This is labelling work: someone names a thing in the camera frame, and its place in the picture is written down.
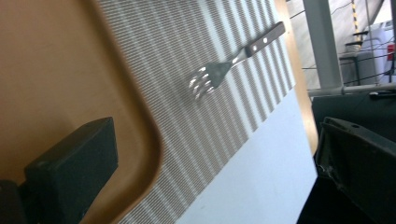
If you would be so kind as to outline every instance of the striped surface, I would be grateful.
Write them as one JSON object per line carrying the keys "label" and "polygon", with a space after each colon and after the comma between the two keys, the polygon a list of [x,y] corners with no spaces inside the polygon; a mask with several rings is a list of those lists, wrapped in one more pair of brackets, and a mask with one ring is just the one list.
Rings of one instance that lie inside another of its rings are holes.
{"label": "striped surface", "polygon": [[279,38],[194,102],[188,75],[278,22],[271,2],[99,0],[165,143],[162,173],[122,223],[171,223],[294,85]]}

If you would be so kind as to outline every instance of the tray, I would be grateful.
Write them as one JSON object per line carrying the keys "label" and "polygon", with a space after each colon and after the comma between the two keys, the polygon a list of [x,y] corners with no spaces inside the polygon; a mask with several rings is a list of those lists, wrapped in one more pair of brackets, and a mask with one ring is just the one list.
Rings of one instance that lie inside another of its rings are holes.
{"label": "tray", "polygon": [[119,168],[83,223],[120,220],[148,193],[163,142],[106,27],[86,1],[3,1],[0,8],[0,178],[80,125],[113,117]]}

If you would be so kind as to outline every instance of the tray rim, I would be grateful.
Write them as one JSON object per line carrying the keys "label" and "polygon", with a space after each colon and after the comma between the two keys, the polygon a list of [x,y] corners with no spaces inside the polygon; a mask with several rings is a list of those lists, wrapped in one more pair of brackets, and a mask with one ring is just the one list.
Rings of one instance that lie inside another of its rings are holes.
{"label": "tray rim", "polygon": [[151,192],[153,189],[154,185],[157,183],[158,178],[160,177],[161,174],[161,169],[163,167],[163,161],[164,161],[164,141],[163,137],[161,135],[160,129],[158,128],[157,122],[155,121],[154,117],[152,116],[152,113],[149,109],[149,106],[147,105],[145,101],[145,97],[143,96],[142,92],[139,90],[139,86],[137,84],[136,78],[133,76],[133,72],[131,68],[129,67],[121,49],[120,46],[117,44],[117,39],[113,35],[113,32],[111,30],[110,25],[108,24],[106,20],[105,13],[101,9],[99,2],[97,0],[89,0],[85,3],[82,3],[86,5],[87,9],[90,9],[92,11],[92,14],[95,16],[96,19],[98,19],[97,24],[101,26],[101,28],[105,31],[105,38],[108,40],[108,42],[111,42],[111,48],[116,52],[116,55],[118,58],[116,60],[119,61],[120,65],[122,66],[122,69],[125,71],[125,74],[128,74],[129,76],[127,77],[130,82],[129,84],[131,87],[136,90],[136,98],[139,99],[141,108],[140,110],[146,111],[144,115],[148,119],[148,123],[150,124],[151,127],[149,127],[152,131],[154,131],[154,135],[156,135],[157,142],[159,143],[159,154],[160,158],[158,162],[158,167],[157,170],[152,178],[152,180],[149,182],[148,186],[146,189],[143,191],[143,193],[137,197],[133,203],[131,203],[129,206],[127,206],[123,211],[120,211],[118,215],[116,215],[114,218],[112,218],[111,222],[112,223],[118,223],[121,221],[129,212],[131,212],[140,202],[143,201],[144,198]]}

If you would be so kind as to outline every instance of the metal fork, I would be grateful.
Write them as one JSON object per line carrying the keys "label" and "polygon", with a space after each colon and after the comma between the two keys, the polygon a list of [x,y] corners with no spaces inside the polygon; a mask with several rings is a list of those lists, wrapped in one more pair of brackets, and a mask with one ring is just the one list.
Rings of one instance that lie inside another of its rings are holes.
{"label": "metal fork", "polygon": [[204,95],[213,92],[233,67],[250,58],[284,33],[285,25],[280,21],[265,33],[265,35],[243,47],[238,55],[230,61],[224,63],[207,63],[204,67],[194,71],[191,75],[189,89],[195,100],[199,100]]}

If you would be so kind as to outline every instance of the fork handle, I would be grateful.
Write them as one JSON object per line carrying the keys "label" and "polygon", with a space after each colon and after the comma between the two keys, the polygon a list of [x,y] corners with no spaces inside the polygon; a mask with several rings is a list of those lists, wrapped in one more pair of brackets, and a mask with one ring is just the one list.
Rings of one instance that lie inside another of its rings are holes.
{"label": "fork handle", "polygon": [[265,33],[265,35],[261,36],[252,44],[245,47],[247,57],[250,58],[255,53],[262,50],[265,46],[271,44],[271,42],[278,39],[284,33],[285,33],[285,25],[283,24],[283,21],[280,21],[273,28],[271,28],[270,31]]}

